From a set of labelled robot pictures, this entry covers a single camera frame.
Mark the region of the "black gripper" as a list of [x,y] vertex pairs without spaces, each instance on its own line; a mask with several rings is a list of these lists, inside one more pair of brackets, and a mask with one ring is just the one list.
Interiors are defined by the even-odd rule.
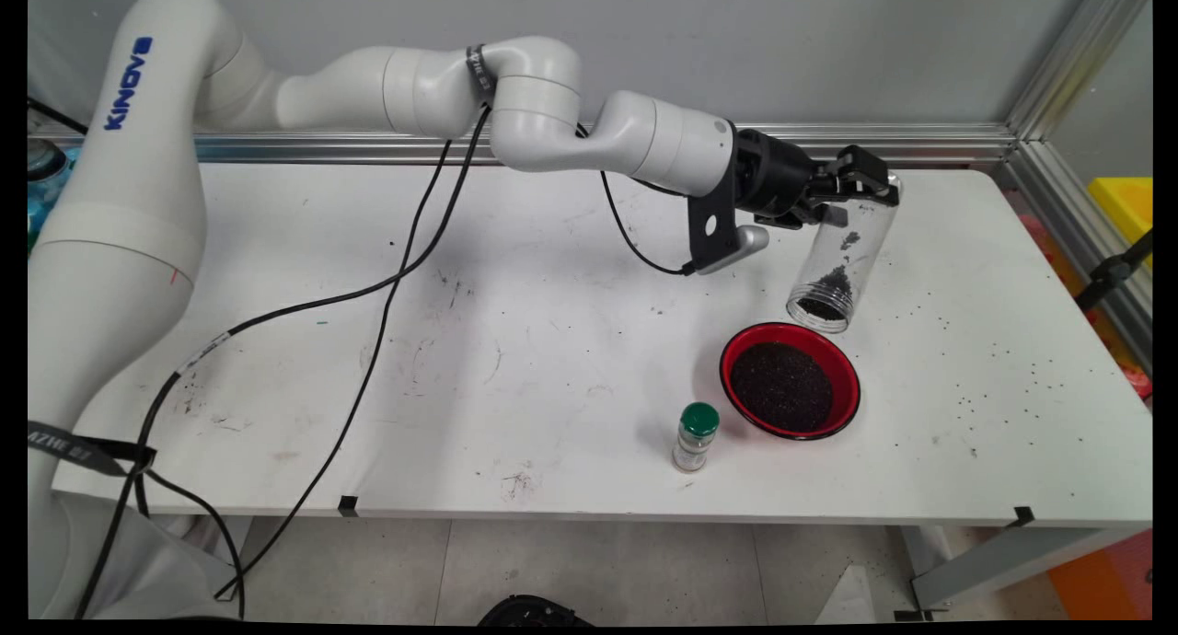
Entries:
[[795,144],[741,128],[735,148],[733,207],[754,214],[755,224],[790,231],[805,225],[842,229],[849,225],[849,212],[830,203],[899,206],[900,187],[889,179],[887,164],[859,145],[819,165]]

